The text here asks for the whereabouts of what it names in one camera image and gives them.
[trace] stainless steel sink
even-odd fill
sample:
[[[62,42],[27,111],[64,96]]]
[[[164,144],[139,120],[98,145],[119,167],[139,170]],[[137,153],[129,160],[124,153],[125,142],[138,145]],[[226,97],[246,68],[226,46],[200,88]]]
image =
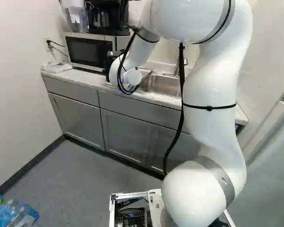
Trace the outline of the stainless steel sink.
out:
[[[140,83],[140,89],[145,92],[181,97],[180,80],[175,76],[151,74]]]

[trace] baseboard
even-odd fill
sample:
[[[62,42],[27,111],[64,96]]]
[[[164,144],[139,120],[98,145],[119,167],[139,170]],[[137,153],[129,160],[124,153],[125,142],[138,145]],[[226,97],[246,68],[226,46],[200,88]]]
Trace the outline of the baseboard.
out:
[[[53,143],[47,146],[41,153],[34,157],[30,162],[17,171],[12,177],[0,186],[0,195],[6,193],[18,180],[20,180],[28,171],[30,171],[35,165],[41,162],[46,156],[48,156],[57,146],[65,141],[65,136],[62,135],[56,139]]]

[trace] coffee maker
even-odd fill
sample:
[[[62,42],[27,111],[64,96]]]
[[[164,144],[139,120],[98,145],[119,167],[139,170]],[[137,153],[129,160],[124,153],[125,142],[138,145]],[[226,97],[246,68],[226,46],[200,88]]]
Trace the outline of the coffee maker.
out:
[[[88,32],[101,35],[130,35],[120,23],[119,11],[122,0],[85,0],[88,16]],[[128,21],[128,5],[124,18]]]

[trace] cabinet door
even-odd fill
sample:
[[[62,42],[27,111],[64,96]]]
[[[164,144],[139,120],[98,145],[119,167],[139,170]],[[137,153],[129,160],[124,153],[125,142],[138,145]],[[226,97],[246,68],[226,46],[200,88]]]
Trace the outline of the cabinet door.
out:
[[[163,173],[163,158],[176,134],[175,130],[154,126],[148,158],[148,167]],[[191,135],[181,133],[168,158],[167,170],[170,171],[187,160],[192,160],[200,150],[200,143]]]
[[[152,124],[101,109],[106,150],[146,165]]]
[[[100,109],[49,94],[63,133],[105,150]]]

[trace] countertop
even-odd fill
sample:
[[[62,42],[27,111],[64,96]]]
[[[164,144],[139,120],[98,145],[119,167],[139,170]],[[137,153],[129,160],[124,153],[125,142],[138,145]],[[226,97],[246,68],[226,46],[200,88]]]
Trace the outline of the countertop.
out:
[[[118,87],[111,85],[106,82],[106,77],[101,74],[96,74],[92,72],[87,72],[83,70],[71,69],[59,73],[48,73],[45,71],[41,71],[41,75],[51,77],[54,79],[59,79],[62,81],[70,82],[73,84],[78,84],[84,87],[89,87],[93,89],[97,89],[99,91],[105,91],[108,93],[130,97],[132,99],[161,105],[177,110],[181,110],[181,99],[179,97],[168,96],[158,93],[149,93],[141,90],[137,90],[132,95],[127,96],[124,95]],[[236,120],[237,124],[246,125],[248,123],[248,118],[242,111],[239,105],[236,107]]]

